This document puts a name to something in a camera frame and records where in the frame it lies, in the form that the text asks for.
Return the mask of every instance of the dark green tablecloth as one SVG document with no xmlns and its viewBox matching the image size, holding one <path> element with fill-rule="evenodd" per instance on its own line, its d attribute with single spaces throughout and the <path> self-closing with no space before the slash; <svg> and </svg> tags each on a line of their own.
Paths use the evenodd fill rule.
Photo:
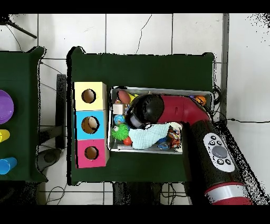
<svg viewBox="0 0 270 224">
<path fill-rule="evenodd" d="M 0 125 L 11 136 L 0 143 L 0 158 L 15 157 L 18 161 L 0 180 L 46 181 L 36 168 L 38 140 L 38 61 L 44 48 L 37 47 L 27 53 L 0 52 L 0 89 L 6 91 L 14 102 L 12 118 Z"/>
<path fill-rule="evenodd" d="M 213 59 L 212 53 L 165 56 L 85 54 L 77 47 L 67 55 L 67 79 L 69 86 L 71 81 L 101 81 L 107 85 L 108 99 L 112 86 L 212 91 Z M 182 155 L 110 152 L 106 167 L 76 169 L 72 107 L 69 111 L 72 183 L 186 180 Z"/>
</svg>

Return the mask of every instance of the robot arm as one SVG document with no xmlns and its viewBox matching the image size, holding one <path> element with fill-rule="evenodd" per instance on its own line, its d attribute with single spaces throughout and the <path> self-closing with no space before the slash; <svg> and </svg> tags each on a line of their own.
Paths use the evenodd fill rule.
<svg viewBox="0 0 270 224">
<path fill-rule="evenodd" d="M 207 112 L 194 100 L 184 96 L 142 95 L 133 100 L 126 122 L 131 128 L 183 123 L 189 139 L 183 147 L 183 156 L 193 185 L 191 195 L 203 195 L 211 204 L 252 204 L 226 145 Z"/>
</svg>

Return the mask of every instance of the purple lid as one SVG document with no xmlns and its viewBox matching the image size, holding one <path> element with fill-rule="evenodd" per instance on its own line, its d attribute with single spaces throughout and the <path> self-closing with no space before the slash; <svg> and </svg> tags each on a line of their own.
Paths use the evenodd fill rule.
<svg viewBox="0 0 270 224">
<path fill-rule="evenodd" d="M 14 104 L 8 93 L 0 90 L 0 124 L 6 123 L 13 115 Z"/>
</svg>

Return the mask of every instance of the gray bin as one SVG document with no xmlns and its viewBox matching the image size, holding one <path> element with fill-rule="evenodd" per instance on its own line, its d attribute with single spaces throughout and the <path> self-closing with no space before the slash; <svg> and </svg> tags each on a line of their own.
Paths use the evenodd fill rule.
<svg viewBox="0 0 270 224">
<path fill-rule="evenodd" d="M 112 103 L 117 99 L 117 92 L 121 88 L 113 87 L 110 92 L 110 101 Z M 214 97 L 211 92 L 207 91 L 191 91 L 191 90 L 175 90 L 175 89 L 152 89 L 152 88 L 138 88 L 138 87 L 127 87 L 125 89 L 130 94 L 166 94 L 175 96 L 204 96 L 206 98 L 206 107 L 210 110 L 214 110 Z M 108 131 L 108 149 L 114 152 L 137 152 L 137 153 L 160 153 L 160 154 L 182 154 L 177 152 L 175 149 L 161 150 L 156 144 L 150 148 L 144 150 L 135 150 L 132 146 L 126 146 L 122 141 L 116 140 L 111 135 L 111 128 L 113 127 L 113 113 L 112 108 L 109 110 L 109 131 Z"/>
</svg>

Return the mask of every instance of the yellow cube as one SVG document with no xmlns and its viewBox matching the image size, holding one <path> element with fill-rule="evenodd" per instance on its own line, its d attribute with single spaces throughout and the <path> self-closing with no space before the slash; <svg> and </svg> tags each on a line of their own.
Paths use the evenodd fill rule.
<svg viewBox="0 0 270 224">
<path fill-rule="evenodd" d="M 107 109 L 107 87 L 102 82 L 74 82 L 75 107 L 80 110 Z"/>
</svg>

